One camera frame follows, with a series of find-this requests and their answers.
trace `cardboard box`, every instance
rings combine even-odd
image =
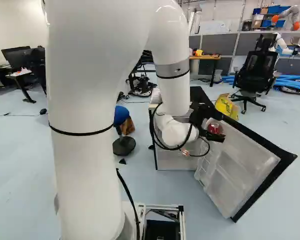
[[[260,14],[267,14],[268,13],[268,8],[261,8]]]
[[[252,23],[252,28],[253,29],[258,29],[261,27],[261,23],[262,23],[262,20],[255,20],[253,23]]]

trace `black desk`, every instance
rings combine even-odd
[[[21,89],[23,95],[25,96],[25,99],[23,99],[24,102],[35,104],[37,101],[33,100],[30,97],[30,95],[27,92],[27,89],[25,88],[24,77],[30,74],[32,74],[32,71],[28,69],[22,69],[22,71],[7,74],[6,77],[14,80],[17,86]]]

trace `metal frame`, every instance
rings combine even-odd
[[[180,224],[180,240],[187,240],[186,238],[186,218],[185,218],[185,212],[184,212],[184,206],[183,205],[151,205],[146,204],[145,205],[145,215],[147,215],[150,211],[175,211],[178,215],[178,222]],[[146,224],[147,219],[145,218],[144,225],[143,225],[143,237],[142,239],[145,240],[146,238]]]

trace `wooden desk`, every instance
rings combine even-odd
[[[191,56],[189,57],[190,60],[212,60],[213,61],[213,70],[212,70],[212,77],[210,81],[210,87],[214,85],[215,79],[215,72],[218,65],[218,61],[221,59],[221,54],[204,54],[202,56]]]

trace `desk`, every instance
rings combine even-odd
[[[9,79],[13,79],[18,87],[21,89],[23,95],[25,96],[25,99],[23,99],[24,102],[35,104],[37,101],[33,100],[25,88],[25,81],[23,79],[24,76],[31,74],[32,71],[23,68],[21,71],[16,71],[10,74],[5,75]]]
[[[198,74],[199,71],[199,61],[200,60],[212,60],[213,61],[213,70],[212,70],[212,77],[210,81],[210,87],[214,85],[214,79],[215,79],[215,72],[218,65],[218,61],[221,59],[221,54],[206,54],[202,56],[191,56],[189,58],[190,60],[197,60],[196,63],[192,64],[192,67],[190,67],[190,72]]]

